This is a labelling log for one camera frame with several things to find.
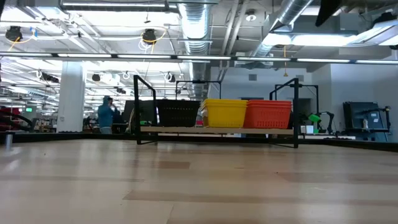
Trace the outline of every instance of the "green object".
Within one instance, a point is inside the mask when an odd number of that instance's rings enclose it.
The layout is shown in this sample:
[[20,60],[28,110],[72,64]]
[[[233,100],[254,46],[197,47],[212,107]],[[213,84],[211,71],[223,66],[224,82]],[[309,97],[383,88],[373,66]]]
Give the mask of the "green object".
[[321,117],[319,117],[319,116],[317,116],[317,115],[315,115],[315,114],[311,114],[311,115],[308,117],[308,119],[309,119],[310,121],[316,123],[316,122],[318,122],[318,121],[321,120]]

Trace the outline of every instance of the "red basket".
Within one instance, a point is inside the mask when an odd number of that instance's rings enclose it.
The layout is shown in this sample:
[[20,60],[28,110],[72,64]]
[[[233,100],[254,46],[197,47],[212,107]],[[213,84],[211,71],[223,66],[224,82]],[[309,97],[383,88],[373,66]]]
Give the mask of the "red basket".
[[287,129],[291,111],[290,101],[250,100],[244,127]]

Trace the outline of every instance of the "white column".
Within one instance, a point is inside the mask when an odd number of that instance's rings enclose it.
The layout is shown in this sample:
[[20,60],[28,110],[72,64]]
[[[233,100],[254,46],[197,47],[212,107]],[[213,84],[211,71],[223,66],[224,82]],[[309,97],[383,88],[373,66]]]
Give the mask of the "white column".
[[63,62],[57,132],[83,128],[86,70],[83,62]]

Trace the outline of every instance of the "white wall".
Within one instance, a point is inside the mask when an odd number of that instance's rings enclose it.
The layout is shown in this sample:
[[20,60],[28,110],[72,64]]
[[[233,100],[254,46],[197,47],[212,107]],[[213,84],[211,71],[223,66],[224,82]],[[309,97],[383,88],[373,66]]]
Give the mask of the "white wall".
[[[296,75],[304,75],[303,84],[311,84],[311,73],[304,68],[288,68],[288,77],[284,77],[285,70],[280,69],[254,69],[229,68],[222,83],[222,98],[240,99],[242,97],[263,97],[269,99],[269,93],[274,90],[275,84],[284,84],[295,78]],[[249,81],[249,74],[257,74],[257,81]],[[218,68],[211,69],[211,78],[216,80]],[[300,98],[315,98],[307,88],[300,89]],[[213,87],[210,88],[209,98],[218,98],[219,94]],[[284,88],[278,91],[278,100],[291,100],[294,97],[293,88]]]
[[[395,56],[385,60],[396,60]],[[320,86],[320,111],[335,114],[337,130],[345,129],[343,103],[346,101],[378,102],[391,106],[393,135],[398,141],[398,68],[393,65],[325,65],[312,74],[314,85]]]

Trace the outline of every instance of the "plastic basket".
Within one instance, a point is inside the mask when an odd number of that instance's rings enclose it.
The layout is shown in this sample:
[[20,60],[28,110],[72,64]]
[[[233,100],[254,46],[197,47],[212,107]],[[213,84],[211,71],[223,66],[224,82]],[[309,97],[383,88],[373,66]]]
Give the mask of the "plastic basket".
[[251,100],[246,109],[244,127],[287,129],[291,111],[290,101]]
[[247,100],[205,100],[203,124],[210,128],[242,128]]
[[157,100],[159,124],[165,127],[193,127],[200,101]]

